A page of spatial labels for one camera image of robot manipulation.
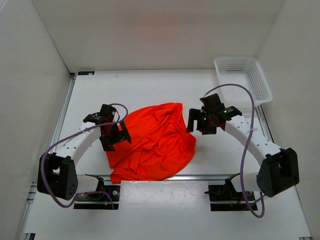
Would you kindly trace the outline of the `orange mesh shorts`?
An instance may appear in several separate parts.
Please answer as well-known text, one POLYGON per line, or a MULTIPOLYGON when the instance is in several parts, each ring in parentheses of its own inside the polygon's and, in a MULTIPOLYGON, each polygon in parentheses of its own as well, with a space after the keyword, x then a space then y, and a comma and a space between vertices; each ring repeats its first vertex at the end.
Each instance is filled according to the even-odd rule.
POLYGON ((140 108, 124 120, 131 142, 106 152, 110 180, 160 181, 185 168, 196 153, 196 138, 186 132, 183 104, 168 102, 140 108))

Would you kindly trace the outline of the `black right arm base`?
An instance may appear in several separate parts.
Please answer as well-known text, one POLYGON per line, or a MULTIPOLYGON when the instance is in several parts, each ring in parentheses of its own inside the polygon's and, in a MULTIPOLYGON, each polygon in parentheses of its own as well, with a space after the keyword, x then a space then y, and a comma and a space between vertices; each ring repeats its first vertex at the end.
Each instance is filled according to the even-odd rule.
POLYGON ((237 192, 231 180, 240 174, 227 177, 222 185, 212 184, 204 194, 209 195, 211 212, 241 212, 248 211, 242 191, 237 192))

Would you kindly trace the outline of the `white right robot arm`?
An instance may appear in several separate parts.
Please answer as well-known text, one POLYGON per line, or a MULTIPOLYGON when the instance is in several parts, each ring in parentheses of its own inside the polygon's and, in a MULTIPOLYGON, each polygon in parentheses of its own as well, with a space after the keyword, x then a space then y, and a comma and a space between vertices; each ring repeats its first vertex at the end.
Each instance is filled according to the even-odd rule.
POLYGON ((220 127, 237 139, 250 152, 260 166, 258 172, 230 177, 224 193, 230 200, 238 199, 243 191, 261 192, 272 198, 300 182, 298 155, 292 148, 284 149, 269 141, 235 107, 219 112, 191 108, 188 114, 188 133, 197 130, 203 135, 213 135, 220 127))

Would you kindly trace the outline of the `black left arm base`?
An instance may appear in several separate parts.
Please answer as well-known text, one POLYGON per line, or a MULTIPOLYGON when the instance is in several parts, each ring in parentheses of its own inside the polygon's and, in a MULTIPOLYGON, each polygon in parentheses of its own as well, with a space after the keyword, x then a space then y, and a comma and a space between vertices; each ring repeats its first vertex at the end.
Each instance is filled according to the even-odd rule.
POLYGON ((79 175, 75 210, 118 210, 121 186, 97 175, 79 175))

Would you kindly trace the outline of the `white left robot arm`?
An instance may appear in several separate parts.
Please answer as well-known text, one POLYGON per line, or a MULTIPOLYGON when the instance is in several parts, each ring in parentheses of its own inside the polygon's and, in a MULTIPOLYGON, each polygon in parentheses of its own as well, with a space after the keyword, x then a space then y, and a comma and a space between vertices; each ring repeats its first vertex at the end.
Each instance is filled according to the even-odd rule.
POLYGON ((71 200, 79 194, 88 194, 93 200, 100 200, 105 194, 102 178, 92 174, 77 174, 76 166, 91 145, 100 140, 105 152, 114 152, 114 145, 131 142, 125 122, 104 122, 97 124, 86 120, 80 129, 47 150, 39 160, 37 191, 50 195, 54 200, 71 200))

